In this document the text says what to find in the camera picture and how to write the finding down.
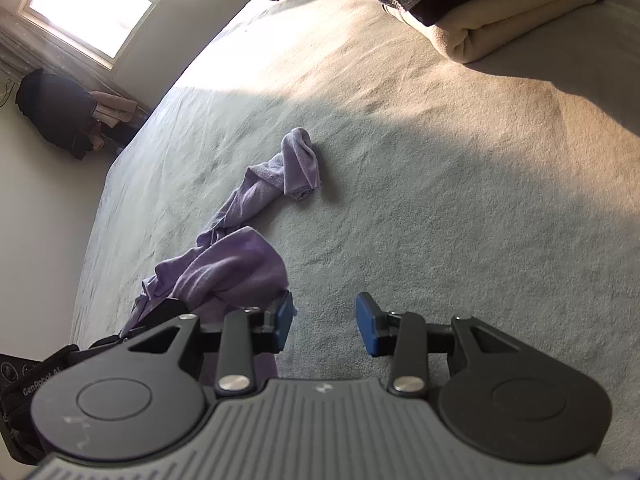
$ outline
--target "metal screw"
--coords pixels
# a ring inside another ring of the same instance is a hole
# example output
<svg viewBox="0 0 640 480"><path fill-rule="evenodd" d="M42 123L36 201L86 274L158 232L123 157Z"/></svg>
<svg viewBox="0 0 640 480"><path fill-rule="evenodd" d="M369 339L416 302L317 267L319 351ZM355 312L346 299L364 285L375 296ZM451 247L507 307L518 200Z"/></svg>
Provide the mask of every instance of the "metal screw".
<svg viewBox="0 0 640 480"><path fill-rule="evenodd" d="M394 379L394 390L404 394L414 394L424 388L424 381L420 377L403 375Z"/></svg>
<svg viewBox="0 0 640 480"><path fill-rule="evenodd" d="M218 381L218 386L226 392L239 392L251 386L251 381L245 375L225 375Z"/></svg>

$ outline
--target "purple towel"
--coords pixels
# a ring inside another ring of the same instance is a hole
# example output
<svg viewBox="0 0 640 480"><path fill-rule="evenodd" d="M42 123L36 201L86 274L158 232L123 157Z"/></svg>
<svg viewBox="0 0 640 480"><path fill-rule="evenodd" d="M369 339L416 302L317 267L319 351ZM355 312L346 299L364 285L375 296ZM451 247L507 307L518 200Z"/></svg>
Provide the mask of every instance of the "purple towel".
<svg viewBox="0 0 640 480"><path fill-rule="evenodd" d="M242 227L281 194L302 200L320 186L318 160L306 130L294 128L282 139L282 150L268 162L246 169L242 184L213 216L216 240Z"/></svg>
<svg viewBox="0 0 640 480"><path fill-rule="evenodd" d="M242 224L279 195L302 200L319 185L309 134L293 129L282 139L281 152L246 170L242 184L196 239L196 247L160 262L155 275L142 281L143 292L120 335L169 296L183 300L203 322L220 321L234 308L269 304L287 288L284 263L264 238ZM206 359L205 365L203 374L210 379L214 359ZM273 356L259 356L255 365L258 378L276 375Z"/></svg>

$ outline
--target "white wall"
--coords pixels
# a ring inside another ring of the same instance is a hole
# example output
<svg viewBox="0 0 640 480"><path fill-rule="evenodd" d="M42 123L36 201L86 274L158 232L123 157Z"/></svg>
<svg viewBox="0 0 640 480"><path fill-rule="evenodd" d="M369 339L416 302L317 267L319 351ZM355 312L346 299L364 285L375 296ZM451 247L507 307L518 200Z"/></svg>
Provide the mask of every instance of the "white wall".
<svg viewBox="0 0 640 480"><path fill-rule="evenodd" d="M47 143L14 104L0 108L0 352L42 360L68 344L104 179L113 161L78 161ZM0 443L0 472L25 468Z"/></svg>
<svg viewBox="0 0 640 480"><path fill-rule="evenodd" d="M15 12L21 0L0 0ZM249 0L160 0L111 73L112 81L155 107L191 61Z"/></svg>

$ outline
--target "beige blanket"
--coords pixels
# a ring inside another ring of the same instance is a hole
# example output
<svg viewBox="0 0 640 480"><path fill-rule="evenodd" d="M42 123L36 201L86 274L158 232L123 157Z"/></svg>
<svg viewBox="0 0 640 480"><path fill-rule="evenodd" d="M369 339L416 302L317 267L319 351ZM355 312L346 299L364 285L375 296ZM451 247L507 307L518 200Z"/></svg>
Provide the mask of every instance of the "beige blanket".
<svg viewBox="0 0 640 480"><path fill-rule="evenodd" d="M386 12L431 40L443 56L469 63L514 38L596 0L472 0L425 27L410 13L385 6Z"/></svg>

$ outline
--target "bed sheet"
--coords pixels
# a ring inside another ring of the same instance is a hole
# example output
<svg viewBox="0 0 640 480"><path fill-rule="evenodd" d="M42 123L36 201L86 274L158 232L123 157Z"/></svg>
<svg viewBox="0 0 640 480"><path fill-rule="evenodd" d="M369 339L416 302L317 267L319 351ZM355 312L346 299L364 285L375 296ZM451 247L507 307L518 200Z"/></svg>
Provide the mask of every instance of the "bed sheet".
<svg viewBox="0 0 640 480"><path fill-rule="evenodd" d="M73 340L117 332L154 263L302 126L321 189L253 222L299 309L281 373L388 372L356 330L361 290L433 322L473 314L603 384L601 456L639 467L639 74L640 0L576 10L468 66L375 0L254 0L111 168Z"/></svg>

